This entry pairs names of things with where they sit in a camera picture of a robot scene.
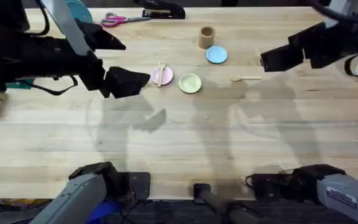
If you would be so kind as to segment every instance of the green plate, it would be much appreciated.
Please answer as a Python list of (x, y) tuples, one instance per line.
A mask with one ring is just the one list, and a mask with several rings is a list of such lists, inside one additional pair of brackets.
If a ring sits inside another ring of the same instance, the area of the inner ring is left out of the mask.
[(201, 89), (201, 79), (199, 76), (189, 73), (179, 79), (179, 87), (185, 93), (193, 94)]

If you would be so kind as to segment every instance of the wooden spoon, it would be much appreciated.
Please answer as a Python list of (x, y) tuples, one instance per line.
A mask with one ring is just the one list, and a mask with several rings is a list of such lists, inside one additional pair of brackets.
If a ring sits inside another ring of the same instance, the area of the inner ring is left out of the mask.
[(238, 82), (241, 80), (261, 80), (262, 77), (246, 77), (246, 76), (241, 76), (241, 75), (232, 75), (230, 76), (230, 80), (232, 80), (233, 82)]

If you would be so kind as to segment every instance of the pink scissors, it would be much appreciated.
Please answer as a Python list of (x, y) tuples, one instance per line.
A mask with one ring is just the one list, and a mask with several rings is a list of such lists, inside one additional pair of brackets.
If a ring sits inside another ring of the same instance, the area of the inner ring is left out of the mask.
[(140, 22), (140, 21), (149, 21), (149, 17), (134, 17), (128, 18), (123, 16), (118, 16), (112, 12), (106, 13), (106, 18), (100, 21), (100, 24), (106, 28), (116, 27), (119, 24), (128, 23), (128, 22)]

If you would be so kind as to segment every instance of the cable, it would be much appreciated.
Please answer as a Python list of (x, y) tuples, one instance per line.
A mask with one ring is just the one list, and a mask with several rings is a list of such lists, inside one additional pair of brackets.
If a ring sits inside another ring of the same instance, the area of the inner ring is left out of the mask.
[(119, 214), (121, 216), (121, 222), (120, 224), (123, 224), (125, 221), (131, 223), (131, 224), (135, 224), (134, 222), (132, 222), (130, 219), (128, 219), (128, 216), (131, 214), (131, 212), (133, 211), (133, 209), (136, 207), (136, 203), (137, 203), (137, 197), (136, 197), (136, 191), (134, 190), (134, 188), (132, 187), (131, 184), (129, 184), (129, 187), (131, 188), (132, 191), (132, 195), (133, 195), (133, 199), (134, 199), (134, 204), (130, 207), (130, 209), (128, 210), (128, 212), (124, 215), (122, 213), (123, 208), (119, 211)]
[(45, 27), (43, 29), (43, 31), (39, 32), (39, 33), (31, 33), (31, 32), (26, 32), (24, 34), (27, 35), (33, 35), (33, 36), (42, 36), (42, 35), (47, 35), (49, 30), (50, 30), (50, 24), (49, 24), (49, 19), (48, 19), (48, 15), (45, 12), (44, 6), (41, 3), (41, 0), (35, 0), (35, 2), (37, 3), (38, 7), (41, 9), (42, 15), (44, 16), (45, 19)]
[(346, 16), (344, 14), (338, 13), (322, 5), (319, 0), (309, 0), (309, 2), (313, 9), (330, 19), (334, 19), (339, 22), (358, 22), (358, 16)]
[(248, 180), (251, 179), (253, 176), (254, 176), (254, 175), (249, 175), (249, 176), (247, 176), (247, 177), (246, 177), (246, 180), (244, 181), (244, 183), (246, 184), (246, 186), (247, 186), (248, 188), (250, 188), (251, 190), (254, 189), (254, 186), (252, 186), (251, 184), (249, 184), (249, 183), (248, 183)]

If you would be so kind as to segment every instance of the sticker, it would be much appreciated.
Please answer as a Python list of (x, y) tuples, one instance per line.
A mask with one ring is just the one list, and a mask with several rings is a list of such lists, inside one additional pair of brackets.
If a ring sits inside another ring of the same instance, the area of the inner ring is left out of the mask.
[(345, 194), (340, 190), (336, 190), (332, 187), (327, 187), (327, 196), (340, 201), (352, 208), (357, 208), (357, 199), (351, 195)]

